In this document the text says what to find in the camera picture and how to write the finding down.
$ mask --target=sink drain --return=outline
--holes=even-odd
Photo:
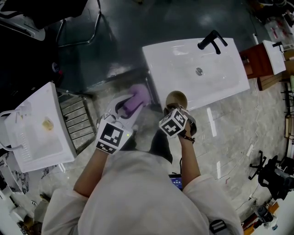
[[[201,76],[203,74],[203,70],[201,68],[196,68],[195,72],[198,76]]]

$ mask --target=forearm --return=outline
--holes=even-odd
[[[102,177],[107,157],[108,153],[96,149],[73,190],[83,196],[90,197]]]
[[[180,139],[182,146],[182,186],[185,188],[193,179],[200,176],[200,170],[196,159],[193,143]]]

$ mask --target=smartphone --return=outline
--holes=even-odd
[[[182,175],[181,174],[170,174],[169,175],[171,181],[173,184],[181,191],[183,191],[182,188]]]

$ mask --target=brown cup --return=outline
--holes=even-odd
[[[172,104],[172,103],[178,103],[184,109],[187,109],[188,107],[187,97],[184,95],[183,92],[180,92],[178,90],[174,90],[170,92],[166,97],[165,105],[168,106],[169,104]]]

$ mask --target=sink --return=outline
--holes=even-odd
[[[188,110],[202,107],[249,89],[247,75],[233,39],[225,47],[215,40],[200,50],[203,39],[185,39],[143,47],[143,53],[162,109],[167,95],[174,90],[188,99]]]

